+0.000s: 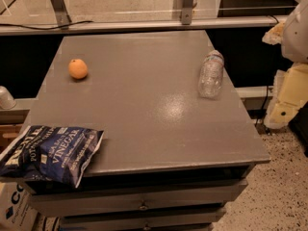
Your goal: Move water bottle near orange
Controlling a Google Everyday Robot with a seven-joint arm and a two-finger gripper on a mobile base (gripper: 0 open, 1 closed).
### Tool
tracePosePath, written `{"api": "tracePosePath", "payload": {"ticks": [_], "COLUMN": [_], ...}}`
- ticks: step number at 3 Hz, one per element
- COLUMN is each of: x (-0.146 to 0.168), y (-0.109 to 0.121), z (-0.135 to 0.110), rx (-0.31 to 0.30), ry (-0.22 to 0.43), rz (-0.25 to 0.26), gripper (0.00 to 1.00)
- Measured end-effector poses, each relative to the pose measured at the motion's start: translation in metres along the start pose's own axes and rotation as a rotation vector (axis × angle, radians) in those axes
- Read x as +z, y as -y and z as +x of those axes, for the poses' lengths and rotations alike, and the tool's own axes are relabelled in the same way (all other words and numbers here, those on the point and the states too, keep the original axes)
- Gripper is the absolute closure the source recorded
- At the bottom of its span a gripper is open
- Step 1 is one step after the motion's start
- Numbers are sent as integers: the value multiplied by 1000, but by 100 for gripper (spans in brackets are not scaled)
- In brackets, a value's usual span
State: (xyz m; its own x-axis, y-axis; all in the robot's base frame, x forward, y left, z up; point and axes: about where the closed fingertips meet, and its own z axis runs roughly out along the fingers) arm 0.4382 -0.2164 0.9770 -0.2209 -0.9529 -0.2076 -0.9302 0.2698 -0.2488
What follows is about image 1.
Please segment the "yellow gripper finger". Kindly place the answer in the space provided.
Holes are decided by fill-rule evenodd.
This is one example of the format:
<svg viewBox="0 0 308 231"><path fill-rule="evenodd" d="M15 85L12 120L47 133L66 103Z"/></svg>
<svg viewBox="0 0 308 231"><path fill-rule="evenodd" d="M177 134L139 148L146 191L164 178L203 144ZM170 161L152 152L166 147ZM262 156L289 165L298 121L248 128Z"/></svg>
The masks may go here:
<svg viewBox="0 0 308 231"><path fill-rule="evenodd" d="M307 102L308 64L294 63L287 71L278 70L264 118L265 126L270 129L287 126Z"/></svg>
<svg viewBox="0 0 308 231"><path fill-rule="evenodd" d="M283 30L285 23L279 22L275 26L273 26L269 31L267 31L262 37L262 42L275 45L280 44L283 38Z"/></svg>

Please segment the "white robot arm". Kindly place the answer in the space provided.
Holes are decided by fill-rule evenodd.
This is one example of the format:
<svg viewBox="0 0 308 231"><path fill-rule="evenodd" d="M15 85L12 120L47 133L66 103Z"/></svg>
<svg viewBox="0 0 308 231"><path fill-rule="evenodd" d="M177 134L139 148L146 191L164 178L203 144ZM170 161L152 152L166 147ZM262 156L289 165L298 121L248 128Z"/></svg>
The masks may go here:
<svg viewBox="0 0 308 231"><path fill-rule="evenodd" d="M262 42L280 44L282 56L293 63L287 71L276 72L264 118L266 127L280 129L308 102L308 0L302 0L285 22L267 31Z"/></svg>

